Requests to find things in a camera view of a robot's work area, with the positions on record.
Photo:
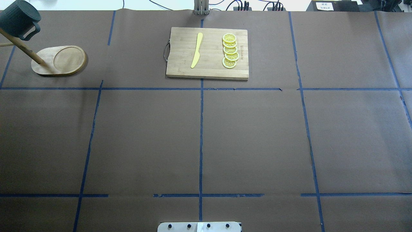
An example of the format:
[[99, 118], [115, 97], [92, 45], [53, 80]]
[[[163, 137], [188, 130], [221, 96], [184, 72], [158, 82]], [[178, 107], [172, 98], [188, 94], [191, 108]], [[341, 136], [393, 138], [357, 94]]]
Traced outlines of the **dark teal mug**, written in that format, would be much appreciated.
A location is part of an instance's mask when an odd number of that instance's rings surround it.
[[0, 14], [1, 29], [23, 41], [29, 41], [41, 31], [38, 10], [25, 0], [15, 0]]

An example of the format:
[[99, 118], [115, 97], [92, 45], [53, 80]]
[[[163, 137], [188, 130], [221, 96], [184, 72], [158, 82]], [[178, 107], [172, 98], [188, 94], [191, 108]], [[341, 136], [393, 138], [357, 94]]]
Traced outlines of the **wooden cup storage rack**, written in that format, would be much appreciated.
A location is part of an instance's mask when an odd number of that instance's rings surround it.
[[1, 34], [32, 59], [31, 68], [38, 75], [73, 75], [86, 66], [87, 55], [81, 47], [56, 46], [36, 53], [21, 39], [13, 37], [3, 29], [1, 29]]

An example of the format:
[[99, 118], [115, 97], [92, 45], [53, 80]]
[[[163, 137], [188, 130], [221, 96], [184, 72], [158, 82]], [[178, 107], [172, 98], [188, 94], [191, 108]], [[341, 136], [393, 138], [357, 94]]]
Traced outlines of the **lemon slice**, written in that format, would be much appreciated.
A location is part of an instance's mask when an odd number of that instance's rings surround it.
[[228, 61], [233, 61], [236, 62], [239, 59], [239, 54], [238, 53], [234, 53], [234, 54], [224, 54], [225, 59], [227, 59]]
[[235, 47], [230, 47], [230, 48], [223, 46], [223, 51], [224, 51], [225, 54], [232, 55], [232, 54], [236, 54], [238, 52], [238, 48], [236, 46]]
[[222, 59], [222, 66], [227, 69], [232, 69], [237, 65], [237, 61], [228, 60], [226, 58]]
[[222, 41], [222, 44], [225, 48], [236, 48], [237, 47], [237, 42], [228, 43], [228, 42]]
[[237, 36], [234, 35], [233, 33], [226, 33], [222, 36], [222, 41], [227, 44], [232, 44], [237, 41]]

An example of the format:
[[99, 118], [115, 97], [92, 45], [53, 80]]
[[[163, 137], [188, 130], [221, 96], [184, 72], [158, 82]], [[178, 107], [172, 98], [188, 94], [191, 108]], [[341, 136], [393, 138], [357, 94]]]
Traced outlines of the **yellow plastic knife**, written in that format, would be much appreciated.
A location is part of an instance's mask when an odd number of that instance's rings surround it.
[[203, 33], [199, 32], [197, 34], [197, 41], [196, 41], [196, 46], [195, 46], [195, 51], [194, 51], [194, 57], [192, 59], [192, 63], [190, 66], [191, 69], [194, 69], [198, 61], [200, 60], [200, 46], [201, 46], [202, 40], [203, 40]]

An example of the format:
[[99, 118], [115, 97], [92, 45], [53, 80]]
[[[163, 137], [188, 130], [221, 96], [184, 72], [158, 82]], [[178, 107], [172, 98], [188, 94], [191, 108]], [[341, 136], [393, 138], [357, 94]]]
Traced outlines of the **bamboo cutting board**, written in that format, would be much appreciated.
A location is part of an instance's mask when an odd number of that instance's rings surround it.
[[[197, 41], [197, 34], [203, 33], [200, 46], [200, 60], [191, 69]], [[233, 33], [237, 36], [239, 59], [232, 69], [222, 66], [224, 56], [222, 36]], [[222, 80], [249, 79], [248, 31], [223, 28], [172, 27], [170, 34], [170, 52], [167, 61], [166, 76], [178, 78], [214, 78]]]

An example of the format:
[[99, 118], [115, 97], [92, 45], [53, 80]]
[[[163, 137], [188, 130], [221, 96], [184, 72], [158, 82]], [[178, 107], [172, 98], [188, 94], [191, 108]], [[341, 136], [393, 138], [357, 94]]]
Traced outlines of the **black power box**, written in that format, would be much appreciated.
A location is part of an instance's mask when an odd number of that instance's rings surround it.
[[306, 12], [359, 12], [359, 5], [356, 1], [349, 0], [312, 0]]

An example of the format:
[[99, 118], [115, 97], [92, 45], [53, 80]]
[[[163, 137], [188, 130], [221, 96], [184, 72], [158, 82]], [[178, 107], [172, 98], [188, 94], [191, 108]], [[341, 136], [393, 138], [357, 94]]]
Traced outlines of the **aluminium frame post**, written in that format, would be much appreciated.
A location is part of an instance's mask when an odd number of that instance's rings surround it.
[[194, 0], [194, 15], [209, 15], [209, 0]]

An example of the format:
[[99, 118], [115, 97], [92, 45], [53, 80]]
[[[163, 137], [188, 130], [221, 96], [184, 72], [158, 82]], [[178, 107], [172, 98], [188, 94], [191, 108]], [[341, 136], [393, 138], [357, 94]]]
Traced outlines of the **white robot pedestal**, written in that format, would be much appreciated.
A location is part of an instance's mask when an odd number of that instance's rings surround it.
[[164, 222], [158, 232], [242, 232], [241, 223], [235, 221]]

